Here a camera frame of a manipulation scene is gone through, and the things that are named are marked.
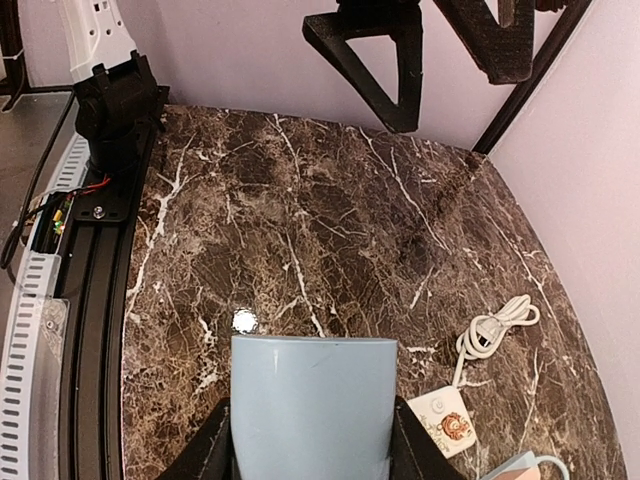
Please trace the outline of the blue plug adapter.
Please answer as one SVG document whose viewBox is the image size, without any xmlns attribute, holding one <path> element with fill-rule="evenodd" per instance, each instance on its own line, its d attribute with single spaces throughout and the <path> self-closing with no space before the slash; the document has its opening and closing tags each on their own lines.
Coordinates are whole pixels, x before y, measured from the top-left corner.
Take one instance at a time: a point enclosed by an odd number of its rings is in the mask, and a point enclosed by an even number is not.
<svg viewBox="0 0 640 480">
<path fill-rule="evenodd" d="M 243 479 L 386 479 L 390 339 L 236 336 L 231 434 Z"/>
</svg>

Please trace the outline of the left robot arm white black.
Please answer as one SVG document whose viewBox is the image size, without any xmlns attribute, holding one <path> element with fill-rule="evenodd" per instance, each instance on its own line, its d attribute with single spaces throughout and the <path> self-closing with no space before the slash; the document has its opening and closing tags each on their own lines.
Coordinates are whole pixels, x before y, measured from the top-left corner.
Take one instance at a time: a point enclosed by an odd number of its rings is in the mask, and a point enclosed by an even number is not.
<svg viewBox="0 0 640 480">
<path fill-rule="evenodd" d="M 493 85 L 517 84 L 532 74 L 536 11 L 551 1 L 437 2 L 439 11 Z M 94 170 L 119 174 L 139 162 L 136 125 L 159 119 L 161 89 L 114 1 L 64 1 L 75 128 L 89 143 Z M 417 1 L 341 1 L 335 12 L 309 15 L 305 40 L 358 92 L 393 133 L 418 128 L 422 94 L 423 26 Z M 395 45 L 398 98 L 392 100 L 349 46 L 351 39 L 387 36 Z"/>
</svg>

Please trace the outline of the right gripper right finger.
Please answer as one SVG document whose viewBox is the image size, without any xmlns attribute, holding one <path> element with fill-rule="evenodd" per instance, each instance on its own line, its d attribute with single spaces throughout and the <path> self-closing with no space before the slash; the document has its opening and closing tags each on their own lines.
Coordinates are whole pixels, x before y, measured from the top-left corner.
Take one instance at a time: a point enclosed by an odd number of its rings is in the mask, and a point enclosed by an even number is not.
<svg viewBox="0 0 640 480">
<path fill-rule="evenodd" d="M 465 479 L 445 458 L 408 403 L 400 396 L 395 397 L 390 454 L 390 479 Z"/>
</svg>

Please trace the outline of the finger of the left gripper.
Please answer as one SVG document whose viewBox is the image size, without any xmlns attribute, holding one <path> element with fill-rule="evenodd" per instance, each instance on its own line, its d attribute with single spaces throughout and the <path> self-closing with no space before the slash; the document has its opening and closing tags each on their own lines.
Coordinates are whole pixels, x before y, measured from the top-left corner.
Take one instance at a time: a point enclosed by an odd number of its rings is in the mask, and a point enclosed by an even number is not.
<svg viewBox="0 0 640 480">
<path fill-rule="evenodd" d="M 419 127 L 423 27 L 419 9 L 339 9 L 302 21 L 314 54 L 305 64 L 307 109 L 324 119 L 394 133 Z"/>
<path fill-rule="evenodd" d="M 491 83 L 520 83 L 533 64 L 533 1 L 500 1 L 493 15 L 485 1 L 443 0 L 436 6 Z"/>
</svg>

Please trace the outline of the blue-grey power strip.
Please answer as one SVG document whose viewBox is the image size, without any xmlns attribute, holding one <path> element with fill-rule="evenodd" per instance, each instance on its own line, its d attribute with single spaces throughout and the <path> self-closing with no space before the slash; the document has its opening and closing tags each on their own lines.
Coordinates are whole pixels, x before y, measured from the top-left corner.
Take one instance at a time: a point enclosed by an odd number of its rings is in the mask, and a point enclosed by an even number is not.
<svg viewBox="0 0 640 480">
<path fill-rule="evenodd" d="M 482 477 L 482 480 L 540 480 L 541 472 L 536 455 L 522 452 Z"/>
</svg>

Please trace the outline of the white cube socket adapter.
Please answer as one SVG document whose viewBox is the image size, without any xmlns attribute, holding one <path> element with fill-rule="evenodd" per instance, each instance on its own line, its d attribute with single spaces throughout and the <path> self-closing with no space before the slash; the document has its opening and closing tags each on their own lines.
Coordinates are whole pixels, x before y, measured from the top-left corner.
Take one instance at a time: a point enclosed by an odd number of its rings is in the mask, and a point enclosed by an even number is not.
<svg viewBox="0 0 640 480">
<path fill-rule="evenodd" d="M 418 396 L 408 405 L 447 459 L 476 443 L 471 417 L 455 387 L 445 386 Z"/>
</svg>

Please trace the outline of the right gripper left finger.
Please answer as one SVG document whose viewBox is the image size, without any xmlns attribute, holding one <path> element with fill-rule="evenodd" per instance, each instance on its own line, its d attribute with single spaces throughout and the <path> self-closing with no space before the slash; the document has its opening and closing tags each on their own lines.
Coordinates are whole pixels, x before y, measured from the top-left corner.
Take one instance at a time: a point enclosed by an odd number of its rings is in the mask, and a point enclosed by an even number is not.
<svg viewBox="0 0 640 480">
<path fill-rule="evenodd" d="M 221 399 L 158 480 L 232 480 L 240 472 L 231 432 L 231 399 Z"/>
</svg>

